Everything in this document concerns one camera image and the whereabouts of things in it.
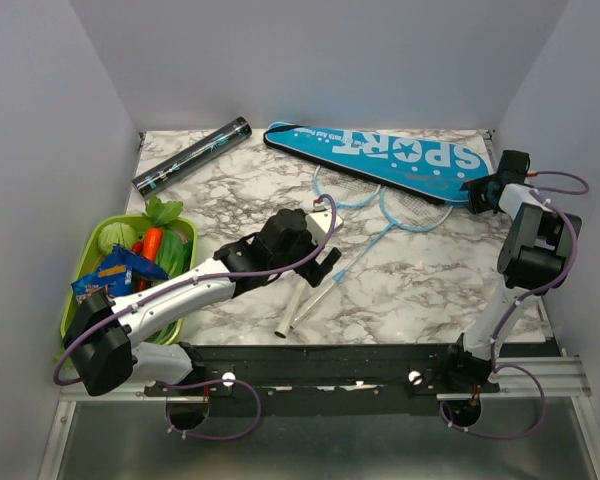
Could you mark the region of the blue Sport racket bag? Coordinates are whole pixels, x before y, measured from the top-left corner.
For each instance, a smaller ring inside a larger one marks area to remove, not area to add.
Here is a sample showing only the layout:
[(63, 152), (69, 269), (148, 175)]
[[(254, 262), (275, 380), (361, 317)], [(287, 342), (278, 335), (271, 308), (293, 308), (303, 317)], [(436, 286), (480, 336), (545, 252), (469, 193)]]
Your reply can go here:
[(263, 141), (297, 158), (434, 204), (468, 204), (464, 184), (492, 171), (471, 148), (439, 140), (276, 122)]

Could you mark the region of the black Boka shuttlecock tube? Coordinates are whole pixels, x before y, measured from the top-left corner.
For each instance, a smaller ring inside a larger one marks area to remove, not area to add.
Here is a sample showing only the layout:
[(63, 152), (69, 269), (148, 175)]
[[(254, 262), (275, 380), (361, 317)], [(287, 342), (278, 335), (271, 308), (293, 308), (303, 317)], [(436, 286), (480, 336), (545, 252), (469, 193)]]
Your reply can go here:
[(154, 194), (182, 181), (215, 158), (236, 147), (248, 139), (251, 134), (252, 129), (246, 119), (237, 117), (167, 160), (138, 174), (132, 179), (132, 185), (141, 197), (148, 201)]

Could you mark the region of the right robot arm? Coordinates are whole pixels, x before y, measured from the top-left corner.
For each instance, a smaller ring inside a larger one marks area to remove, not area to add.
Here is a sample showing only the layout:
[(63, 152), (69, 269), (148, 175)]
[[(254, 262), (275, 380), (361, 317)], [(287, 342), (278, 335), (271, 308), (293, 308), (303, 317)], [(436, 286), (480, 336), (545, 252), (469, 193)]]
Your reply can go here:
[(357, 208), (378, 198), (389, 229), (413, 233), (437, 229), (456, 207), (473, 214), (505, 214), (512, 226), (497, 260), (500, 276), (482, 316), (460, 335), (440, 367), (440, 379), (460, 392), (476, 377), (495, 372), (502, 343), (525, 309), (559, 287), (573, 267), (582, 228), (579, 216), (529, 183), (530, 156), (506, 150), (494, 172), (473, 151), (441, 144), (418, 151), (383, 147), (352, 160), (336, 155), (324, 162), (314, 182), (340, 205)]

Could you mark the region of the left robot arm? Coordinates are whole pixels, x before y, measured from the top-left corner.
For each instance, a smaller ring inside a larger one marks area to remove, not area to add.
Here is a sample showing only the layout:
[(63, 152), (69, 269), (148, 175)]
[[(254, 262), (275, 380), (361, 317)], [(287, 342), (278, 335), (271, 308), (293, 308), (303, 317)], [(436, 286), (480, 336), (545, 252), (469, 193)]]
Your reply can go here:
[(61, 359), (71, 362), (89, 395), (109, 393), (141, 365), (140, 347), (151, 335), (191, 312), (265, 287), (288, 271), (318, 286), (329, 266), (316, 258), (340, 225), (334, 211), (282, 209), (260, 231), (171, 280), (116, 298), (98, 289), (79, 304)]

